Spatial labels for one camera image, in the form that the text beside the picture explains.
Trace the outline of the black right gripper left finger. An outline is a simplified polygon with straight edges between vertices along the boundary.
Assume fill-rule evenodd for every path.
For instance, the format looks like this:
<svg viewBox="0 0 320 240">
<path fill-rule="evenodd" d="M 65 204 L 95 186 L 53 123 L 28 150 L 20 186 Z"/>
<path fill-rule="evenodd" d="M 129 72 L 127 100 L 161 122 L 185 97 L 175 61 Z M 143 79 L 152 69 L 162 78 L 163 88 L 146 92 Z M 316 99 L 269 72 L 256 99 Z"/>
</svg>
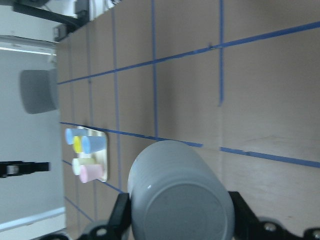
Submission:
<svg viewBox="0 0 320 240">
<path fill-rule="evenodd" d="M 108 220 L 107 228 L 124 232 L 131 225 L 131 199 L 129 193 L 119 193 Z"/>
</svg>

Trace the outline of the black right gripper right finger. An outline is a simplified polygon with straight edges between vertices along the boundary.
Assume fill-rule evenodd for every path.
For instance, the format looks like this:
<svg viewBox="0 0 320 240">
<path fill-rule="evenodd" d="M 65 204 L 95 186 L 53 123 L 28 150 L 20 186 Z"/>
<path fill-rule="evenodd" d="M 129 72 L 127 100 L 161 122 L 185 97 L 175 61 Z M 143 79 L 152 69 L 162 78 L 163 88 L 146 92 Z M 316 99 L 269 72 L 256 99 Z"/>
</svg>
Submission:
<svg viewBox="0 0 320 240">
<path fill-rule="evenodd" d="M 242 195 L 237 191 L 228 192 L 234 207 L 235 232 L 256 232 L 259 220 Z"/>
</svg>

